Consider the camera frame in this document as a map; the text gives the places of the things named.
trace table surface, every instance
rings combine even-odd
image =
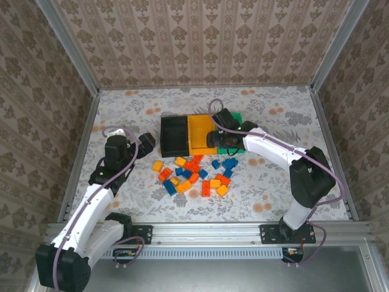
[[[256,88],[144,89],[135,91],[102,91],[94,127],[72,205],[80,203],[88,179],[104,155],[106,139],[101,130],[108,125],[123,125],[136,136],[150,132],[156,147],[148,156],[136,161],[128,180],[107,211],[131,215],[134,222],[237,222],[278,221],[292,201],[290,180],[272,161],[255,153],[235,155],[239,164],[233,169],[229,192],[220,198],[213,191],[210,198],[201,197],[201,180],[183,194],[169,196],[158,181],[152,166],[162,160],[164,167],[174,169],[174,158],[161,158],[159,147],[161,116],[204,114],[211,99],[218,97],[230,111],[240,112],[243,121],[257,123],[265,131],[299,147],[321,148],[328,157],[307,86]],[[201,167],[208,179],[222,169],[213,169],[211,161],[223,161],[227,155],[205,156]],[[339,196],[335,186],[326,199]],[[347,220],[343,202],[318,208],[313,220]]]

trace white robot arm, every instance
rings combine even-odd
[[[139,141],[137,159],[150,153],[156,144],[149,133],[141,135]],[[56,278],[56,284],[62,291],[83,291],[88,284],[91,270],[104,252],[115,242],[138,235],[140,228],[133,226],[130,216],[110,213],[105,217],[100,229],[91,237],[98,219],[105,214],[106,207],[113,201],[134,167],[134,164],[129,164],[136,153],[134,148],[135,145],[130,144],[123,130],[108,135],[105,157],[99,161],[92,173],[90,186],[77,210],[58,236],[49,245],[40,245],[35,253],[41,285],[55,288],[53,278]]]

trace metal frame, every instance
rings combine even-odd
[[[320,87],[322,87],[324,80],[326,79],[340,52],[345,46],[348,37],[354,30],[359,18],[361,17],[363,11],[365,11],[365,8],[368,3],[369,0],[354,0],[351,3],[350,8],[346,13],[346,16],[340,24],[339,29],[326,52],[326,55],[320,63],[320,66],[317,69],[314,78],[312,79],[311,86],[314,92],[317,92]]]
[[[47,18],[51,27],[53,28],[57,38],[60,40],[66,53],[72,60],[73,65],[76,67],[89,92],[92,94],[93,98],[96,98],[98,95],[98,82],[96,81],[92,71],[85,61],[83,54],[78,49],[76,45],[77,42],[72,38],[69,31],[67,30],[59,11],[55,7],[54,1],[36,1],[44,16]]]
[[[89,142],[89,138],[91,136],[93,123],[94,123],[95,118],[96,118],[99,101],[100,101],[100,97],[96,97],[96,98],[92,99],[91,107],[89,108],[88,118],[86,119],[86,122],[85,122],[83,135],[81,137],[81,141],[80,141],[80,144],[78,146],[74,165],[72,168],[71,175],[69,177],[69,181],[67,183],[65,195],[64,195],[64,198],[62,201],[60,213],[58,214],[57,222],[64,221],[64,218],[66,215],[66,209],[67,209],[69,203],[74,199],[74,194],[77,190],[78,180],[80,179],[82,166],[84,164],[86,150],[88,149],[88,142]]]
[[[346,176],[342,169],[342,164],[340,162],[338,152],[335,147],[334,139],[332,138],[331,130],[329,129],[322,103],[317,92],[314,92],[312,89],[309,89],[309,92],[311,93],[311,98],[316,110],[318,122],[320,124],[320,128],[322,129],[324,141],[326,142],[329,158],[331,159],[332,168],[334,169],[335,174],[340,178],[346,189],[346,205],[349,208],[348,211],[350,212],[351,218],[353,220],[358,220],[358,214],[350,193],[350,189],[348,188]]]

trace patterned wallpaper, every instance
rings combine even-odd
[[[389,267],[389,1],[371,0],[320,89],[362,220]]]
[[[0,291],[22,291],[56,221],[91,102],[35,1],[0,1]]]
[[[309,84],[352,0],[54,0],[101,88]]]

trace purple cable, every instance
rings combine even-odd
[[[257,137],[260,137],[260,138],[263,138],[263,139],[266,139],[268,141],[271,141],[283,148],[285,148],[286,150],[288,151],[292,151],[293,153],[296,153],[298,155],[300,155],[301,157],[305,158],[306,160],[308,160],[309,162],[317,165],[318,167],[320,167],[321,169],[323,169],[326,173],[328,173],[329,175],[331,175],[335,180],[336,182],[338,183],[339,185],[339,189],[340,189],[340,196],[335,198],[335,199],[332,199],[332,200],[328,200],[328,201],[324,201],[324,202],[321,202],[321,203],[317,203],[315,207],[312,208],[312,211],[311,213],[309,213],[308,217],[307,217],[307,220],[310,219],[312,217],[312,215],[314,214],[314,212],[317,210],[317,207],[321,206],[321,205],[325,205],[325,204],[332,204],[332,203],[336,203],[340,200],[342,200],[344,197],[345,197],[345,194],[346,194],[346,189],[345,189],[345,186],[343,185],[342,181],[340,180],[340,178],[337,177],[337,175],[335,173],[333,173],[330,169],[328,169],[325,165],[321,164],[320,162],[316,161],[315,159],[309,157],[307,154],[301,152],[301,151],[298,151],[296,150],[294,147],[291,147],[290,145],[288,144],[285,144],[281,141],[278,141],[272,137],[269,137],[269,136],[265,136],[261,133],[254,133],[254,132],[243,132],[243,131],[235,131],[235,130],[230,130],[230,129],[227,129],[227,128],[224,128],[222,127],[220,124],[217,123],[217,121],[215,121],[212,117],[212,104],[215,103],[215,102],[219,102],[221,104],[221,108],[223,109],[223,102],[221,99],[213,99],[209,105],[208,105],[208,115],[210,116],[212,122],[221,130],[223,131],[226,131],[228,133],[232,133],[232,134],[245,134],[245,135],[251,135],[251,136],[257,136]],[[305,262],[308,262],[309,260],[311,260],[318,252],[319,250],[322,248],[322,246],[324,245],[324,242],[326,240],[326,237],[327,237],[327,233],[326,231],[324,230],[324,228],[322,228],[321,226],[319,225],[316,225],[316,224],[312,224],[310,223],[313,227],[317,227],[319,229],[321,229],[323,232],[324,232],[324,236],[323,236],[323,240],[322,242],[320,242],[318,248],[315,250],[315,252],[313,253],[312,256],[310,256],[308,259],[302,261],[301,263],[305,263]]]
[[[103,185],[101,185],[87,200],[86,202],[84,203],[84,205],[82,206],[82,208],[80,209],[79,213],[76,214],[72,224],[70,225],[69,229],[67,230],[65,236],[63,237],[62,239],[62,242],[60,243],[58,249],[57,249],[57,252],[55,253],[55,257],[54,257],[54,262],[53,262],[53,284],[54,284],[54,289],[56,292],[60,292],[60,288],[58,286],[58,274],[57,274],[57,269],[58,269],[58,260],[60,258],[60,254],[61,254],[61,251],[63,249],[63,246],[65,245],[66,241],[67,241],[67,238],[68,236],[71,235],[72,233],[72,230],[74,228],[74,226],[77,224],[77,221],[78,219],[81,217],[81,214],[84,212],[84,210],[86,209],[86,207],[89,205],[89,203],[92,201],[92,199],[99,193],[99,191],[101,191],[102,189],[104,189],[108,184],[110,184],[111,182],[113,182],[115,179],[117,179],[120,175],[122,175],[123,173],[125,173],[135,162],[136,160],[136,157],[138,156],[138,151],[139,151],[139,143],[138,143],[138,139],[136,138],[135,134],[128,128],[125,128],[125,127],[121,127],[121,126],[107,126],[104,128],[104,130],[102,131],[102,134],[103,134],[103,137],[107,137],[107,135],[105,135],[105,131],[108,130],[108,129],[123,129],[127,134],[129,134],[130,136],[132,136],[132,138],[134,139],[134,142],[135,142],[135,153],[134,153],[134,156],[132,158],[132,160],[129,162],[129,164],[123,169],[121,170],[120,172],[118,172],[116,175],[114,175],[112,178],[110,178],[109,180],[107,180]]]
[[[133,257],[133,259],[131,261],[129,261],[126,265],[131,265],[137,258],[138,256],[142,253],[143,251],[143,248],[145,247],[145,240],[143,239],[143,237],[140,237],[140,236],[132,236],[132,237],[128,237],[126,239],[123,239],[123,240],[119,240],[118,242],[115,242],[113,245],[120,245],[124,242],[127,242],[129,240],[133,240],[133,239],[139,239],[141,242],[142,242],[142,246],[140,247],[140,250],[139,252]],[[115,258],[114,258],[114,262],[115,263],[118,263],[117,262],[117,257],[119,254],[122,254],[122,252],[118,252],[116,255],[115,255]]]

